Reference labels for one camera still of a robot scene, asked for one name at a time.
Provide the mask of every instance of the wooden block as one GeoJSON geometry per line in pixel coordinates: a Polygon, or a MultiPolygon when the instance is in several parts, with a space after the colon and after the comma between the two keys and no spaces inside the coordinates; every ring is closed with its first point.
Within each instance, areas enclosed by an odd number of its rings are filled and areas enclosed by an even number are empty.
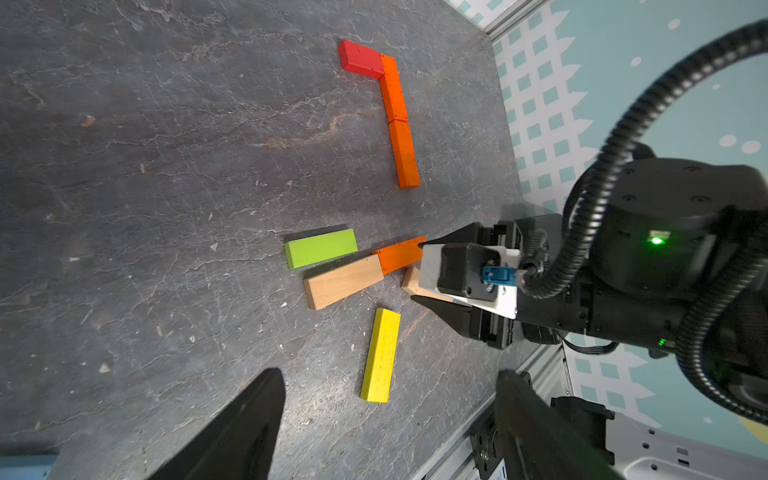
{"type": "Polygon", "coordinates": [[[408,121],[406,98],[402,96],[400,73],[397,72],[397,61],[387,55],[381,55],[381,60],[384,67],[384,75],[379,79],[379,84],[382,88],[387,120],[390,123],[394,120],[408,121]]]}
{"type": "Polygon", "coordinates": [[[453,302],[453,298],[450,296],[438,295],[432,293],[429,290],[424,290],[419,286],[419,278],[421,278],[422,272],[415,266],[409,266],[406,270],[406,276],[402,279],[402,289],[409,295],[420,295],[435,298],[437,300],[443,300],[444,302],[453,302]]]}
{"type": "Polygon", "coordinates": [[[386,275],[421,261],[422,249],[419,248],[419,244],[426,241],[427,237],[418,237],[375,250],[373,253],[379,256],[382,273],[386,275]]]}
{"type": "Polygon", "coordinates": [[[320,310],[382,280],[379,256],[371,255],[304,280],[304,290],[310,308],[320,310]]]}
{"type": "Polygon", "coordinates": [[[344,70],[377,80],[384,75],[382,56],[372,48],[343,40],[339,44],[339,56],[344,70]]]}
{"type": "Polygon", "coordinates": [[[393,121],[389,124],[389,136],[392,138],[392,149],[395,152],[395,166],[400,188],[419,187],[419,167],[416,166],[416,152],[413,149],[411,126],[408,122],[393,121]]]}
{"type": "Polygon", "coordinates": [[[383,308],[376,309],[366,374],[362,378],[360,392],[360,397],[367,402],[387,403],[389,401],[389,387],[392,384],[392,371],[395,368],[399,328],[399,313],[383,308]]]}
{"type": "Polygon", "coordinates": [[[312,265],[357,251],[355,232],[350,228],[314,237],[300,238],[286,243],[288,267],[312,265]]]}

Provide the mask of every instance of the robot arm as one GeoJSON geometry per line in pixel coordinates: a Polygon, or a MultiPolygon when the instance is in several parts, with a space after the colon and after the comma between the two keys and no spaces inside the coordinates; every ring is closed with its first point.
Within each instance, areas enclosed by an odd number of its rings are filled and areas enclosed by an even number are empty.
{"type": "Polygon", "coordinates": [[[504,325],[518,319],[674,353],[705,396],[768,425],[765,180],[750,167],[656,158],[637,143],[686,91],[766,51],[761,20],[674,65],[619,120],[575,184],[565,218],[554,218],[562,227],[543,224],[552,216],[475,223],[427,242],[421,286],[463,305],[414,300],[498,348],[508,344],[504,325]],[[490,274],[498,268],[517,269],[516,281],[498,285],[490,274]]]}

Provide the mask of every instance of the blue connector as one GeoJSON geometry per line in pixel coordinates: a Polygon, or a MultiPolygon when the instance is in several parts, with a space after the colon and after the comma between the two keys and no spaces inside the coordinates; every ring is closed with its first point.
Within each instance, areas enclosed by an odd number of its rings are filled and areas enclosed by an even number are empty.
{"type": "Polygon", "coordinates": [[[515,272],[517,269],[511,266],[484,266],[482,267],[482,281],[490,285],[517,286],[515,272]]]}

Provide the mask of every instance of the patterned wall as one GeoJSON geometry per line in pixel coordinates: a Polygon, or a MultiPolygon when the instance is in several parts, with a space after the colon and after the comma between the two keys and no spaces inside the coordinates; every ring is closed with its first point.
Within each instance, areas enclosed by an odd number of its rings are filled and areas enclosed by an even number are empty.
{"type": "Polygon", "coordinates": [[[518,0],[443,0],[480,28],[487,27],[518,0]]]}
{"type": "MultiPolygon", "coordinates": [[[[664,70],[712,38],[768,16],[768,2],[555,0],[493,44],[529,214],[562,212],[576,178],[627,106],[664,70]]],[[[768,178],[766,56],[714,75],[679,100],[646,141],[660,156],[748,164],[768,178]]],[[[573,343],[594,345],[573,335],[573,343]]],[[[621,346],[567,349],[574,391],[675,435],[768,458],[765,427],[701,395],[673,357],[621,346]]]]}
{"type": "Polygon", "coordinates": [[[493,44],[520,186],[528,202],[548,212],[562,210],[598,152],[579,139],[592,121],[574,116],[586,93],[568,88],[579,65],[561,60],[574,40],[555,33],[566,15],[545,5],[493,44]]]}

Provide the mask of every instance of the table surface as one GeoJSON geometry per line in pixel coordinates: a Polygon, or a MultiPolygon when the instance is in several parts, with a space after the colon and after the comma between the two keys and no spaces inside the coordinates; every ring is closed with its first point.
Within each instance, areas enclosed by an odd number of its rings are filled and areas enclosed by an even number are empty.
{"type": "Polygon", "coordinates": [[[399,288],[319,312],[283,242],[360,251],[521,203],[488,37],[439,0],[26,2],[0,18],[0,453],[143,478],[280,367],[272,478],[406,478],[492,393],[500,353],[399,288]],[[397,59],[422,186],[398,188],[378,82],[397,59]],[[376,307],[388,404],[359,398],[376,307]]]}

